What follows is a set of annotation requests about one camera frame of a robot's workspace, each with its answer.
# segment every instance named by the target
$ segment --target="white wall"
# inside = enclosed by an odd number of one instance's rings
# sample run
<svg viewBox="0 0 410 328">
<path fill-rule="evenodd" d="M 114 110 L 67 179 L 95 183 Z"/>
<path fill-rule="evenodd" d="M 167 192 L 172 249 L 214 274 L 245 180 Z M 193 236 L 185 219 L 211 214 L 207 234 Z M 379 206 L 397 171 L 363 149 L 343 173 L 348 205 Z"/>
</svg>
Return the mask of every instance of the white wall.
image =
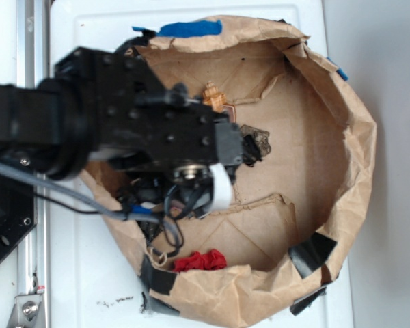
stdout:
<svg viewBox="0 0 410 328">
<path fill-rule="evenodd" d="M 0 83 L 16 82 L 16 1 L 0 1 Z M 6 327 L 17 293 L 16 249 L 0 265 L 0 327 Z"/>
<path fill-rule="evenodd" d="M 368 218 L 349 256 L 356 328 L 410 327 L 410 0 L 324 0 L 329 55 L 378 123 Z"/>
</svg>

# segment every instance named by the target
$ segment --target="debris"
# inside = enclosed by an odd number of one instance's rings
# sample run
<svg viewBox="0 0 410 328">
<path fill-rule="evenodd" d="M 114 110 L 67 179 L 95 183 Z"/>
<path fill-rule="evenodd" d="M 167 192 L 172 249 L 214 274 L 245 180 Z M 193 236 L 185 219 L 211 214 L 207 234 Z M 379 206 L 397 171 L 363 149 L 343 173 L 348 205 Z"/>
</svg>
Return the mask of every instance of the debris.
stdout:
<svg viewBox="0 0 410 328">
<path fill-rule="evenodd" d="M 272 147 L 269 144 L 270 132 L 260 130 L 259 128 L 253 128 L 252 126 L 243 125 L 240 128 L 242 136 L 251 135 L 261 152 L 261 157 L 265 157 L 270 154 Z"/>
<path fill-rule="evenodd" d="M 143 297 L 143 303 L 141 304 L 141 307 L 139 309 L 139 313 L 143 314 L 146 311 L 146 308 L 148 306 L 148 299 L 146 298 L 144 292 L 141 293 Z"/>
<path fill-rule="evenodd" d="M 116 299 L 115 301 L 117 303 L 120 303 L 120 302 L 123 302 L 123 301 L 129 301 L 133 298 L 134 298 L 134 296 L 120 297 L 119 299 Z M 102 301 L 98 301 L 96 304 L 106 306 L 107 308 L 109 308 L 109 306 L 114 306 L 115 305 L 114 302 L 113 303 L 107 303 L 107 302 L 102 302 Z"/>
</svg>

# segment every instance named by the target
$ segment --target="orange object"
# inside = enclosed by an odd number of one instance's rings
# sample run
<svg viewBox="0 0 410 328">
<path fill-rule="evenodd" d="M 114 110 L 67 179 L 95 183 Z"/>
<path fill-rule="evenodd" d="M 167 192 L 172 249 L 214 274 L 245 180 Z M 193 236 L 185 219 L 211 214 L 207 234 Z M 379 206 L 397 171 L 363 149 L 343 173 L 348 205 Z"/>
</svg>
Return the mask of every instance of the orange object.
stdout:
<svg viewBox="0 0 410 328">
<path fill-rule="evenodd" d="M 223 111 L 223 106 L 226 104 L 226 95 L 213 82 L 209 81 L 206 84 L 206 89 L 202 96 L 204 97 L 204 104 L 211 106 L 213 111 L 217 113 Z"/>
</svg>

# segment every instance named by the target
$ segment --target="black metal bracket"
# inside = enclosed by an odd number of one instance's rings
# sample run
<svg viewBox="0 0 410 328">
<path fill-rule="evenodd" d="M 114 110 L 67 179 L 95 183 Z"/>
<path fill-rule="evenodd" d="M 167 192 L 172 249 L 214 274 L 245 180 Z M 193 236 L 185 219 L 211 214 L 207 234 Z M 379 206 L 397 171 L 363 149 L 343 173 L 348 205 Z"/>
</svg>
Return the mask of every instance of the black metal bracket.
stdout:
<svg viewBox="0 0 410 328">
<path fill-rule="evenodd" d="M 33 187 L 0 176 L 0 263 L 36 225 Z"/>
</svg>

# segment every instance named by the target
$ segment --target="black tape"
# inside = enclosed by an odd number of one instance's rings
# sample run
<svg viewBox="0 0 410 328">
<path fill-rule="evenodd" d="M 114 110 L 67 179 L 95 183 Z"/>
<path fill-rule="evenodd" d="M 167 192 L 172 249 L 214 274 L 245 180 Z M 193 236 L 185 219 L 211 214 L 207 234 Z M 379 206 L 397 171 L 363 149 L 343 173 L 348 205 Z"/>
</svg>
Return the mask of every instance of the black tape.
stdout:
<svg viewBox="0 0 410 328">
<path fill-rule="evenodd" d="M 143 256 L 139 278 L 147 289 L 151 288 L 155 292 L 168 295 L 173 288 L 176 276 L 177 273 L 154 268 L 149 257 L 147 255 Z"/>
<path fill-rule="evenodd" d="M 132 48 L 134 57 L 137 56 L 139 53 L 135 49 L 135 46 L 147 46 L 149 44 L 149 40 L 156 36 L 155 31 L 151 31 L 149 29 L 144 29 L 142 32 L 142 36 L 137 36 L 136 38 L 127 40 L 121 46 L 119 46 L 114 53 L 118 53 L 124 55 L 124 53 Z"/>
<path fill-rule="evenodd" d="M 302 311 L 304 311 L 306 308 L 311 306 L 311 304 L 321 295 L 325 295 L 327 293 L 327 287 L 321 287 L 319 290 L 314 292 L 313 294 L 305 297 L 304 299 L 296 302 L 292 306 L 290 306 L 290 312 L 294 316 L 297 316 L 300 314 Z"/>
<path fill-rule="evenodd" d="M 144 286 L 144 291 L 142 292 L 143 304 L 141 304 L 140 312 L 144 313 L 145 311 L 153 311 L 162 314 L 168 314 L 170 316 L 179 316 L 180 312 L 171 307 L 170 305 L 155 299 L 149 295 L 149 289 Z"/>
<path fill-rule="evenodd" d="M 308 240 L 288 249 L 302 279 L 319 269 L 337 245 L 336 241 L 315 232 Z"/>
</svg>

